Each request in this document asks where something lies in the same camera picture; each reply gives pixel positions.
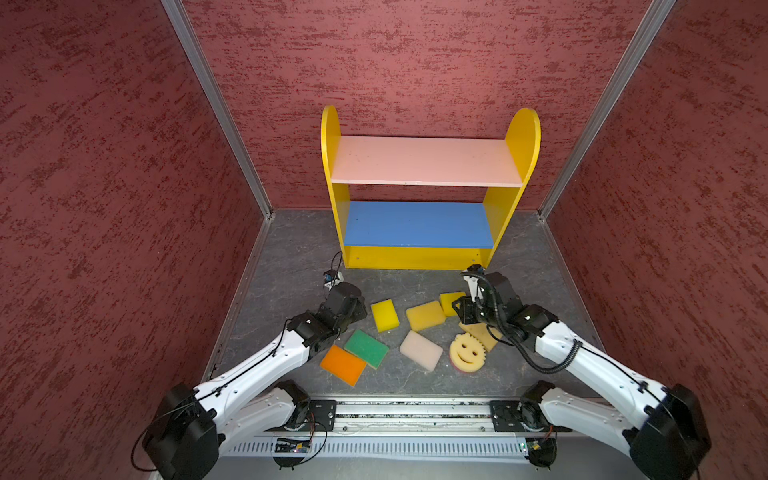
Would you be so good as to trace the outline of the bright yellow sponge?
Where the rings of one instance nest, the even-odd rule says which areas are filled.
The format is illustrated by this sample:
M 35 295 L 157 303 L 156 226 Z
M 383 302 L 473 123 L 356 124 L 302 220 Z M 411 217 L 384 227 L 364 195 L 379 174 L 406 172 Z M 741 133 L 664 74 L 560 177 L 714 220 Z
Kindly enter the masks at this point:
M 372 304 L 371 312 L 379 333 L 387 332 L 400 326 L 399 317 L 394 302 L 391 299 Z
M 442 308 L 443 314 L 446 317 L 453 317 L 457 316 L 457 312 L 453 307 L 453 303 L 456 300 L 459 300 L 460 298 L 466 296 L 466 293 L 463 291 L 460 292 L 450 292 L 450 293 L 441 293 L 439 295 L 439 303 Z

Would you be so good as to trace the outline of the green yellow sponge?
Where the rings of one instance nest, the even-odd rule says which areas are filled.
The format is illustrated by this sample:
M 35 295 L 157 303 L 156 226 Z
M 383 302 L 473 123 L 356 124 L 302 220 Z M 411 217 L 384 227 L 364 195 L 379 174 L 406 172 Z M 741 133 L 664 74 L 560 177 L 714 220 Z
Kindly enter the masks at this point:
M 363 360 L 373 369 L 378 369 L 389 352 L 389 347 L 367 333 L 356 330 L 344 345 L 350 354 Z

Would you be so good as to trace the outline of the smiley face sponge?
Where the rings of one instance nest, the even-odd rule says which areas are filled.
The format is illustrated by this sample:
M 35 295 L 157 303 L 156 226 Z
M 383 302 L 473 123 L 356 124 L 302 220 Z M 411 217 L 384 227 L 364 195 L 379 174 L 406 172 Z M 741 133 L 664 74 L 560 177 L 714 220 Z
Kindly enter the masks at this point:
M 475 373 L 485 365 L 486 352 L 478 339 L 469 333 L 463 333 L 451 342 L 449 358 L 457 370 Z

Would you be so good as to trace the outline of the orange sponge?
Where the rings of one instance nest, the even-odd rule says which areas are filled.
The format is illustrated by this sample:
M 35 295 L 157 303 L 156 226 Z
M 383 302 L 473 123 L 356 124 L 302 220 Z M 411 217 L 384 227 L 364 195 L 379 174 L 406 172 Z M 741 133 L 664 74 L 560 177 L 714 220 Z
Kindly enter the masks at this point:
M 337 345 L 332 345 L 320 363 L 320 367 L 342 380 L 351 387 L 355 387 L 367 364 L 364 360 L 343 350 Z

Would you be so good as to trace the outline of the dark yellow sponge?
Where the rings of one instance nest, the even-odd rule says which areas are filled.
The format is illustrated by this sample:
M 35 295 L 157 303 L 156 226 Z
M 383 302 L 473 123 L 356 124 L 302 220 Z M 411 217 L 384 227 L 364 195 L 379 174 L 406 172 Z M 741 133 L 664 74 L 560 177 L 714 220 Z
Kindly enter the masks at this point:
M 446 315 L 439 301 L 432 301 L 406 310 L 410 328 L 415 332 L 442 325 Z

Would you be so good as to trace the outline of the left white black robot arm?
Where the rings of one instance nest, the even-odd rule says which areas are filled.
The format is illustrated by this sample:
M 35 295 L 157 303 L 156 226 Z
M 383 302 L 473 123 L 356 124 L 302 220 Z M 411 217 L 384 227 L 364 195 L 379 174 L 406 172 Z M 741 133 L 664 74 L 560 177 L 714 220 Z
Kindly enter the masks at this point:
M 329 350 L 366 315 L 361 290 L 338 283 L 316 312 L 286 320 L 272 342 L 237 366 L 195 387 L 172 387 L 135 445 L 162 478 L 202 479 L 221 452 L 246 437 L 302 427 L 309 396 L 285 375 Z

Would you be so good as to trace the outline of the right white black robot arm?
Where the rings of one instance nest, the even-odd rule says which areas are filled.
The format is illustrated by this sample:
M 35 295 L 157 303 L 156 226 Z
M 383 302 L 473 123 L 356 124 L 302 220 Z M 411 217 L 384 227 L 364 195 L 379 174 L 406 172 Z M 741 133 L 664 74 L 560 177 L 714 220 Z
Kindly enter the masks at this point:
M 564 427 L 589 436 L 627 455 L 648 479 L 700 476 L 712 443 L 692 390 L 668 387 L 599 351 L 555 314 L 524 303 L 500 273 L 472 265 L 461 276 L 469 292 L 452 304 L 461 320 L 483 325 L 535 371 L 565 371 L 601 398 L 594 402 L 539 381 L 519 400 L 522 425 L 531 431 Z

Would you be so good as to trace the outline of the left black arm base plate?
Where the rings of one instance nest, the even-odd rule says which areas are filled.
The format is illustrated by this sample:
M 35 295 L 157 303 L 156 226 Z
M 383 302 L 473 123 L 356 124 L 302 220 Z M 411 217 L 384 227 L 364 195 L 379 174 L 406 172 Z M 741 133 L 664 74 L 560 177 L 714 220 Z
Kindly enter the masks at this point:
M 322 426 L 332 431 L 337 406 L 336 400 L 310 399 L 302 402 L 296 407 L 283 429 L 292 432 L 310 432 L 315 427 Z

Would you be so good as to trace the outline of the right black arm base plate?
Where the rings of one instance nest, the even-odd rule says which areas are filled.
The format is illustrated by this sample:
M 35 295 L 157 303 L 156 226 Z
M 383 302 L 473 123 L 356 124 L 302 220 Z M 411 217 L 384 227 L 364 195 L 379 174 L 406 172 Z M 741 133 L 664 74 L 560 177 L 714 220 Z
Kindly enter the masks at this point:
M 554 426 L 539 414 L 535 414 L 530 420 L 531 424 L 524 423 L 524 414 L 521 412 L 518 400 L 492 400 L 489 402 L 490 418 L 496 433 L 515 433 L 521 435 L 545 436 L 550 433 L 572 433 L 569 428 Z

